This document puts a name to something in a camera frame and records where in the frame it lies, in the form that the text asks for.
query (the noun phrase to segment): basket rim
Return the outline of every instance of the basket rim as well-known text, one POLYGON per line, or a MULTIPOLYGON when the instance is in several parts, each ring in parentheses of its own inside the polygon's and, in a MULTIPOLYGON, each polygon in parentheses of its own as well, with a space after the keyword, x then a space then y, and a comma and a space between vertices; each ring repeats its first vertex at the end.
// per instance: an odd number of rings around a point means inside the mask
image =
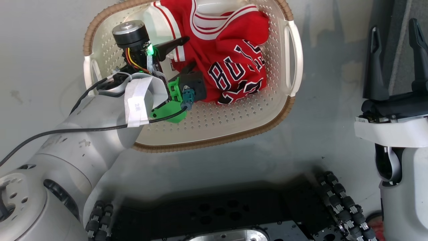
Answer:
MULTIPOLYGON (((83 40, 83 54, 84 56, 90 56, 92 54, 92 44, 94 41, 95 33, 98 30, 98 27, 101 25, 101 23, 106 20, 111 15, 127 10, 136 6, 144 5, 147 3, 155 2, 156 0, 127 0, 125 2, 116 3, 112 6, 109 6, 105 8, 103 11, 98 13, 95 18, 92 20, 92 22, 89 24, 88 29, 85 33, 85 38, 83 40)), ((284 19, 287 21, 293 21, 293 13, 291 12, 290 6, 288 5, 286 0, 273 0, 275 1, 278 6, 280 7, 284 19)), ((281 123, 290 113, 293 105, 294 105, 295 97, 294 96, 287 96, 287 100, 285 101, 285 104, 282 108, 282 110, 278 113, 278 115, 269 121, 268 123, 250 129, 246 130, 240 133, 235 133, 227 136, 212 138, 204 141, 196 141, 196 142, 187 142, 182 144, 172 144, 172 145, 144 145, 138 142, 135 142, 132 149, 135 149, 137 151, 141 152, 147 152, 147 153, 162 153, 162 152, 173 152, 173 151, 185 151, 185 150, 192 150, 192 149, 199 149, 204 147, 210 147, 215 145, 221 145, 229 142, 235 142, 241 139, 249 138, 252 136, 256 136, 262 133, 265 133, 277 125, 281 123)))

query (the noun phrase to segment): green 3d-printed part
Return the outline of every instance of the green 3d-printed part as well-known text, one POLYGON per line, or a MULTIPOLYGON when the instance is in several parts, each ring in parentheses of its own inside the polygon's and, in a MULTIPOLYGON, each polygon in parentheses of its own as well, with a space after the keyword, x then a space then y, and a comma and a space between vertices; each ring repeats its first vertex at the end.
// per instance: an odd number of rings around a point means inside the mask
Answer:
MULTIPOLYGON (((150 116, 152 118, 163 118, 165 116, 169 116, 172 115, 174 113, 177 113, 181 110, 181 102, 177 102, 177 101, 170 101, 167 104, 161 106, 160 108, 155 109, 150 116)), ((177 115, 176 117, 173 117, 171 119, 168 119, 166 121, 171 122, 171 123, 179 123, 180 121, 182 121, 184 118, 186 118, 187 112, 183 112, 179 115, 177 115)))
POLYGON ((180 82, 180 77, 177 77, 176 80, 170 81, 168 83, 168 90, 171 94, 172 101, 177 101, 179 103, 183 102, 183 97, 181 96, 180 87, 178 86, 178 83, 180 82))

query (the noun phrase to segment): orange wire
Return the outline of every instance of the orange wire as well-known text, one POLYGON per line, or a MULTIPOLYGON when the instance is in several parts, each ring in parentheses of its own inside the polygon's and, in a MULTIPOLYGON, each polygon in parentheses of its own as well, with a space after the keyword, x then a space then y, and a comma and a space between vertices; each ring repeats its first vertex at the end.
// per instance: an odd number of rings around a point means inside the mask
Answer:
POLYGON ((128 48, 127 52, 128 52, 128 60, 129 60, 132 64, 134 64, 134 66, 135 66, 135 67, 137 67, 137 68, 141 69, 142 71, 145 71, 145 72, 147 72, 147 73, 150 73, 147 69, 144 69, 143 67, 139 66, 137 63, 135 63, 135 62, 131 59, 131 51, 130 51, 130 49, 129 49, 129 48, 128 48))
POLYGON ((126 58, 126 62, 128 62, 128 64, 132 65, 131 61, 129 60, 128 52, 127 51, 125 51, 125 58, 126 58))

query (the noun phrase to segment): white stripe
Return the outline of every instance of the white stripe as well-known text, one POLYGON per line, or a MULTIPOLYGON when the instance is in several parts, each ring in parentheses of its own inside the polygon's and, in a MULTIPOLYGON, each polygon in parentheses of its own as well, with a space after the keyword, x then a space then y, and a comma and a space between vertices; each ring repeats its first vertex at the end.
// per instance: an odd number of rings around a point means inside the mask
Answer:
MULTIPOLYGON (((176 39, 181 38, 180 28, 178 27, 178 24, 175 21, 175 18, 172 15, 172 13, 169 11, 169 9, 167 9, 164 6, 162 6, 160 1, 156 2, 156 6, 159 7, 159 8, 161 8, 163 10, 163 12, 166 14, 167 18, 169 19, 169 21, 171 23, 171 26, 172 26, 172 30, 174 31, 174 34, 175 34, 175 38, 176 39)), ((184 47, 183 46, 178 46, 176 48, 176 50, 177 50, 178 57, 175 56, 175 53, 174 53, 174 60, 176 62, 178 62, 178 61, 185 61, 186 58, 185 58, 185 55, 184 55, 184 47)))
MULTIPOLYGON (((155 11, 157 11, 158 13, 159 13, 159 15, 161 15, 162 16, 162 18, 163 18, 163 21, 165 22, 165 25, 166 25, 166 27, 168 28, 168 30, 171 32, 171 38, 173 39, 173 37, 172 37, 172 29, 171 29, 171 27, 169 26, 169 24, 168 24, 168 19, 166 18, 166 16, 165 15, 163 15, 163 13, 158 9, 158 8, 161 8, 164 12, 165 12, 165 10, 160 6, 160 1, 157 1, 156 2, 156 6, 154 5, 154 2, 151 2, 150 3, 150 7, 153 7, 153 9, 155 10, 155 11)), ((176 61, 176 62, 178 62, 178 60, 177 60, 177 56, 176 56, 176 54, 175 54, 175 51, 173 51, 172 52, 173 53, 173 56, 174 56, 174 60, 176 61)))
POLYGON ((212 18, 212 19, 218 19, 218 18, 227 18, 227 17, 229 17, 230 15, 226 15, 226 16, 210 16, 210 15, 204 15, 204 14, 202 14, 202 13, 198 13, 198 12, 196 12, 195 13, 195 16, 196 17, 204 17, 204 18, 212 18))
POLYGON ((195 15, 194 21, 197 27, 219 27, 219 26, 222 26, 227 20, 227 19, 224 19, 227 16, 222 17, 223 19, 216 19, 218 17, 215 17, 215 18, 210 18, 209 20, 202 19, 200 18, 200 16, 204 18, 212 17, 212 16, 205 16, 205 15, 195 15))
POLYGON ((194 15, 196 14, 196 1, 192 0, 192 8, 191 8, 191 12, 190 12, 190 28, 192 29, 192 32, 195 34, 196 37, 203 39, 203 40, 213 40, 213 39, 217 38, 217 36, 222 32, 222 30, 224 30, 236 18, 238 18, 244 14, 247 14, 249 12, 258 11, 257 8, 249 8, 249 9, 246 9, 244 11, 239 12, 241 9, 247 8, 249 6, 255 6, 255 5, 254 4, 245 5, 245 6, 241 7, 240 9, 236 10, 234 13, 232 13, 228 17, 228 19, 225 20, 225 23, 222 24, 221 26, 219 26, 215 29, 211 29, 211 30, 204 30, 204 29, 199 29, 198 26, 195 27, 196 23, 194 22, 194 15))

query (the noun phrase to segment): basketball jersey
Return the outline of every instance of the basketball jersey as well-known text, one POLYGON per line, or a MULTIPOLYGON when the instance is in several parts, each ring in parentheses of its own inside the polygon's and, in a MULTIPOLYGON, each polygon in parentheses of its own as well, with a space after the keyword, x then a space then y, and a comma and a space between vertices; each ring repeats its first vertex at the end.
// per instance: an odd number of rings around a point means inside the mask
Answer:
POLYGON ((172 39, 190 37, 173 50, 172 64, 180 72, 196 61, 207 88, 205 102, 229 104, 266 86, 259 46, 268 39, 269 19, 257 6, 249 4, 222 16, 197 13, 196 0, 160 0, 150 8, 162 16, 172 39))

